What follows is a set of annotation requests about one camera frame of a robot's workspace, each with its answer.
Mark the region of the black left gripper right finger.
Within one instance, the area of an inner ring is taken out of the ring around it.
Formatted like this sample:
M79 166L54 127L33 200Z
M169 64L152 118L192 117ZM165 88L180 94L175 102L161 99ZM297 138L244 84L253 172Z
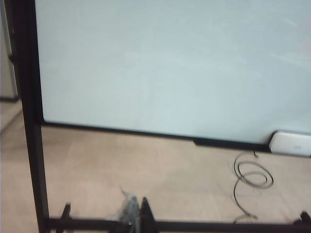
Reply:
M142 199L140 208L140 232L158 233L158 227L146 197Z

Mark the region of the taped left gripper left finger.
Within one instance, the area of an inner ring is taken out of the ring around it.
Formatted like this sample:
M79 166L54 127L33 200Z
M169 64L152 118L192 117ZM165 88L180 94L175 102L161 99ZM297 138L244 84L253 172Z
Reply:
M130 226L129 233L140 232L139 204L136 194L128 192L120 187L124 196L121 210L119 212L119 222Z

